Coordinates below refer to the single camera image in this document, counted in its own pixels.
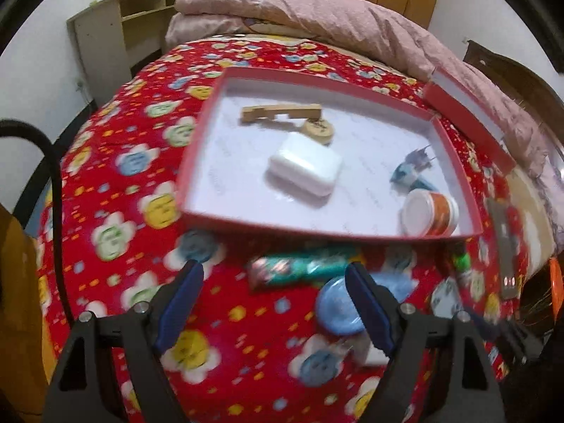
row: candy bar wrapper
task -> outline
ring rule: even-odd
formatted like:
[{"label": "candy bar wrapper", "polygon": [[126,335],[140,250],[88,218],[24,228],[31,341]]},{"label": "candy bar wrapper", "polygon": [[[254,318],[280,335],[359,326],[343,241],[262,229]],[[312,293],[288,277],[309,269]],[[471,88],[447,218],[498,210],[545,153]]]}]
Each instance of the candy bar wrapper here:
[{"label": "candy bar wrapper", "polygon": [[363,260],[360,250],[352,246],[271,254],[249,263],[249,286],[256,289],[301,281],[330,280],[343,276],[349,263],[357,260]]}]

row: screw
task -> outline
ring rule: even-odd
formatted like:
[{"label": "screw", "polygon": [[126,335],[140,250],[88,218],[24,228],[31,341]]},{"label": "screw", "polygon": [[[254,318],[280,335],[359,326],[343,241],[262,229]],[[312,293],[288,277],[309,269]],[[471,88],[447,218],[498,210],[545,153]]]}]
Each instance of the screw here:
[{"label": "screw", "polygon": [[92,319],[92,312],[82,312],[78,315],[78,321],[81,323],[86,323]]},{"label": "screw", "polygon": [[133,306],[135,313],[145,313],[147,310],[149,310],[149,303],[146,301],[137,302],[137,304]]},{"label": "screw", "polygon": [[470,321],[470,315],[468,315],[468,313],[465,312],[464,310],[461,310],[460,312],[456,313],[456,318],[458,318],[463,323],[468,323]]},{"label": "screw", "polygon": [[401,313],[404,313],[405,315],[413,315],[415,313],[415,306],[413,304],[408,304],[407,302],[405,304],[401,304],[399,309],[401,310]]}]

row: bed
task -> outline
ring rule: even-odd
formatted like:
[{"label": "bed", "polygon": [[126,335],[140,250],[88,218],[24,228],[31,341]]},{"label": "bed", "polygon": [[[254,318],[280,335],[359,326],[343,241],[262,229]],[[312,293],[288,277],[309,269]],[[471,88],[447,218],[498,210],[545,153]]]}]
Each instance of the bed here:
[{"label": "bed", "polygon": [[[283,29],[288,34],[295,27]],[[219,31],[231,30],[224,26]],[[186,231],[175,207],[184,147],[214,81],[230,66],[350,81],[428,109],[420,97],[423,81],[346,49],[305,39],[303,33],[293,34],[230,33],[173,42],[177,45],[169,53],[147,65],[91,117],[61,165],[64,274],[75,315],[85,309],[97,316],[121,313],[150,298],[182,268],[187,250],[197,250],[209,276],[177,345],[161,361],[186,414],[201,423],[352,422],[384,371],[359,369],[340,357],[338,373],[328,383],[306,386],[305,374],[312,372],[302,367],[304,361],[338,341],[315,320],[320,285],[250,294],[245,273],[251,258],[302,247],[303,241]],[[529,243],[538,240],[539,229],[549,228],[548,218],[534,190],[528,189],[524,171],[517,172],[516,182],[511,177],[508,182],[448,120],[441,123],[462,161],[484,228],[483,235],[466,241],[472,271],[461,295],[465,304],[495,322],[511,315],[518,299],[504,302],[497,296],[497,250],[485,197],[515,204],[510,233],[520,288],[531,272]],[[50,203],[48,197],[38,273],[43,314],[54,350],[60,353],[68,326],[55,288]],[[525,219],[529,225],[524,227],[520,209],[525,205],[534,206],[535,215]],[[527,233],[527,227],[535,231]],[[542,248],[548,255],[538,257],[535,265],[550,256],[553,246]],[[428,245],[363,245],[362,260],[371,270],[391,265],[411,273],[418,286],[408,301],[428,311],[429,297],[444,278],[435,265],[438,251]],[[501,358],[490,344],[486,348],[500,379],[506,373]],[[142,421],[122,353],[116,352],[115,362],[130,419]],[[405,421],[415,421],[421,410],[430,364],[426,357]]]}]

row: wooden block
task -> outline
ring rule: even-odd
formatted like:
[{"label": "wooden block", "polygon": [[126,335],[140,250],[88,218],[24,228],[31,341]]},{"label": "wooden block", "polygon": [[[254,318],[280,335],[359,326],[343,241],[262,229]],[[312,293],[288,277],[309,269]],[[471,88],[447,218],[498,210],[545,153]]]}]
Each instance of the wooden block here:
[{"label": "wooden block", "polygon": [[307,120],[300,128],[304,135],[322,145],[328,145],[333,139],[335,128],[325,119]]},{"label": "wooden block", "polygon": [[257,105],[244,106],[241,110],[241,122],[252,122],[260,118],[275,119],[278,114],[288,114],[291,119],[316,120],[321,118],[321,105]]},{"label": "wooden block", "polygon": [[252,122],[265,117],[264,106],[244,106],[241,110],[241,122]]}]

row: orange object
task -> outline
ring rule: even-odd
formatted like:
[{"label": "orange object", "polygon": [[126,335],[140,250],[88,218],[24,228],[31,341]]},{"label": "orange object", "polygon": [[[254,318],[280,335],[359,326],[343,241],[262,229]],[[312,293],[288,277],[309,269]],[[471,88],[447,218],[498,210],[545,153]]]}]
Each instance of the orange object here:
[{"label": "orange object", "polygon": [[564,287],[562,285],[562,272],[560,271],[558,259],[551,257],[549,265],[551,268],[552,312],[554,314],[554,320],[556,321],[558,312],[564,301]]}]

